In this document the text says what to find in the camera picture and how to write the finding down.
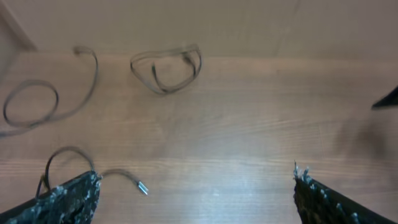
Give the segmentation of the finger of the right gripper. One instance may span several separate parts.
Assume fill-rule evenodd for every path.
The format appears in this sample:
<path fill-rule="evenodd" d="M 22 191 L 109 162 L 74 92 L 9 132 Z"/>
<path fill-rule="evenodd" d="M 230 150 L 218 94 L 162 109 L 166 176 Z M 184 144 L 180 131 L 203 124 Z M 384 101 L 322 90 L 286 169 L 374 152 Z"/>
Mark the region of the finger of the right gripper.
<path fill-rule="evenodd" d="M 398 87 L 395 87 L 389 94 L 375 102 L 371 109 L 379 110 L 397 106 Z"/>

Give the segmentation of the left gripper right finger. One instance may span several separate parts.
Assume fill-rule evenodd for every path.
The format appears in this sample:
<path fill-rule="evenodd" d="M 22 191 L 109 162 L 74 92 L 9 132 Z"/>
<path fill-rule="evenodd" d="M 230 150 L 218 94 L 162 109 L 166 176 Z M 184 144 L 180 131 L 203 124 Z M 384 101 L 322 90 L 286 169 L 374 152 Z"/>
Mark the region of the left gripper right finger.
<path fill-rule="evenodd" d="M 303 224 L 395 224 L 294 165 L 294 203 Z"/>

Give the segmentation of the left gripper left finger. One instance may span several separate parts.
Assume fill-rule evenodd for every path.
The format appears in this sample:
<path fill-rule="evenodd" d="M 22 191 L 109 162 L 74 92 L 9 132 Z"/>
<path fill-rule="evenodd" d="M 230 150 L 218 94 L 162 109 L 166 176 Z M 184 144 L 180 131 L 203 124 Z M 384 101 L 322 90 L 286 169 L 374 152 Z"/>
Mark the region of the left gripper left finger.
<path fill-rule="evenodd" d="M 101 177 L 88 171 L 1 213 L 1 223 L 91 223 Z"/>

